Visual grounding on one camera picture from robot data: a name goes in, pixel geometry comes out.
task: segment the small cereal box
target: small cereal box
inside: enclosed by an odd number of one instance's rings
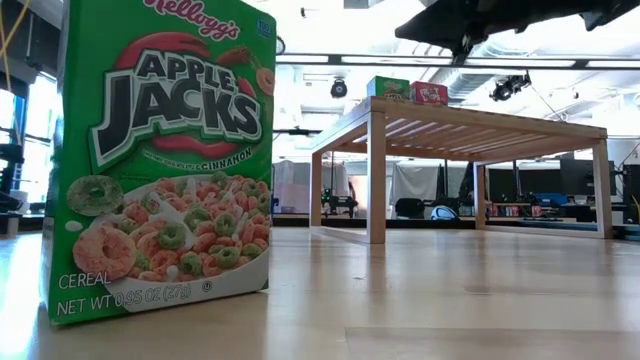
[[[375,76],[367,85],[367,96],[409,100],[409,81]]]
[[[415,81],[411,84],[411,101],[420,104],[449,105],[449,94],[444,85]]]

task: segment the light wood floor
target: light wood floor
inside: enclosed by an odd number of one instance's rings
[[[39,235],[0,240],[0,358],[640,359],[640,244],[389,231],[364,246],[275,229],[271,289],[61,329]]]

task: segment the table top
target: table top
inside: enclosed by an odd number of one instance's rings
[[[591,148],[607,138],[606,129],[593,126],[370,97],[316,136],[313,152],[366,153],[370,117],[386,122],[386,154],[395,156],[507,161]]]
[[[61,328],[40,303],[40,235],[0,241],[0,359],[640,359],[637,244],[388,234],[276,228],[265,292]]]

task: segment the desk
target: desk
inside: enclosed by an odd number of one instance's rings
[[[386,193],[387,155],[473,161],[475,208],[484,209],[487,165],[592,148],[598,231],[534,228],[530,232],[611,238],[606,139],[606,129],[592,126],[370,97],[313,140],[309,225],[314,233],[340,236],[341,230],[321,226],[322,155],[327,151],[368,155],[367,231],[357,236],[353,233],[345,235],[350,240],[357,237],[365,243],[384,244],[386,206],[384,196],[380,194]],[[516,230],[486,225],[484,211],[476,211],[475,220],[478,230]]]

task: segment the cereal box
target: cereal box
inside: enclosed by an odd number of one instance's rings
[[[367,85],[367,96],[409,100],[409,81],[375,76]]]
[[[53,324],[266,288],[275,26],[240,0],[65,1]]]
[[[448,89],[444,85],[415,81],[411,84],[411,100],[420,104],[449,105]]]

